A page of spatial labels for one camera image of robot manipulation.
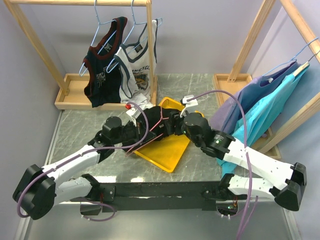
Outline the black tank top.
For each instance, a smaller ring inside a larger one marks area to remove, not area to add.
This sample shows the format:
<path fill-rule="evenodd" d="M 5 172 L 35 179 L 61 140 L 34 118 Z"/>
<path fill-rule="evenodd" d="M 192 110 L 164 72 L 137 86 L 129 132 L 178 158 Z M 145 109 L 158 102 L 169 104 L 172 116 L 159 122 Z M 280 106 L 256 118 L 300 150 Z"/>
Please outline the black tank top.
<path fill-rule="evenodd" d="M 154 106 L 145 109 L 143 112 L 148 120 L 149 131 L 157 127 L 162 128 L 162 138 L 160 140 L 175 133 L 177 120 L 180 115 L 178 109 Z"/>

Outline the pink wire hanger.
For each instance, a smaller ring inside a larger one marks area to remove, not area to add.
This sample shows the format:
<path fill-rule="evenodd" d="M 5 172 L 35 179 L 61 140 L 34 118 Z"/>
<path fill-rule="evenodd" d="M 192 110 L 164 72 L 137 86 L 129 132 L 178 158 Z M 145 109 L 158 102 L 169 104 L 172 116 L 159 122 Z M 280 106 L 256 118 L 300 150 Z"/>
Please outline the pink wire hanger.
<path fill-rule="evenodd" d="M 182 110 L 163 108 L 158 105 L 146 108 L 138 116 L 133 116 L 131 121 L 125 125 L 125 132 L 127 134 L 136 133 L 136 137 L 132 138 L 131 141 L 133 144 L 138 141 L 141 141 L 141 143 L 129 148 L 127 153 L 131 154 L 152 141 L 160 141 L 170 135 L 183 135 L 184 117 L 194 112 L 198 106 L 196 100 L 191 100 L 193 97 L 193 95 L 188 95 L 181 100 Z"/>

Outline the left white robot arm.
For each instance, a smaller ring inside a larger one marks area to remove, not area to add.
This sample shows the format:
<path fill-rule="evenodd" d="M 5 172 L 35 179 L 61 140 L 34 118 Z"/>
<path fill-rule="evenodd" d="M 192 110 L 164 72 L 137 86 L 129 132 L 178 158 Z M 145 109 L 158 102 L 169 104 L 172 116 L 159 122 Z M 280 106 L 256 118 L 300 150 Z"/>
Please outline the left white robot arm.
<path fill-rule="evenodd" d="M 141 114 L 135 121 L 122 124 L 119 117 L 109 117 L 102 129 L 80 150 L 55 163 L 28 167 L 12 198 L 22 218 L 38 220 L 55 205 L 73 199 L 100 205 L 105 191 L 90 174 L 71 179 L 76 173 L 106 160 L 116 149 L 136 150 L 152 140 L 163 138 L 163 120 Z"/>

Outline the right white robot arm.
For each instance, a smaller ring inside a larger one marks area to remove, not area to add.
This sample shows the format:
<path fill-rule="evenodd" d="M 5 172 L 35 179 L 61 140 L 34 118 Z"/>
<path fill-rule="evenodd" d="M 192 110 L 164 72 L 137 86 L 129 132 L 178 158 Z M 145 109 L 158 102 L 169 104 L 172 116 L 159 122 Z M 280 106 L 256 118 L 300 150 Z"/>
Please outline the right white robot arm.
<path fill-rule="evenodd" d="M 212 129 L 198 112 L 181 114 L 177 109 L 165 109 L 164 126 L 168 135 L 184 135 L 201 151 L 247 169 L 258 177 L 243 177 L 233 173 L 224 176 L 219 186 L 220 196 L 248 194 L 274 199 L 281 207 L 297 212 L 307 186 L 306 166 L 273 159 L 244 144 L 233 136 Z"/>

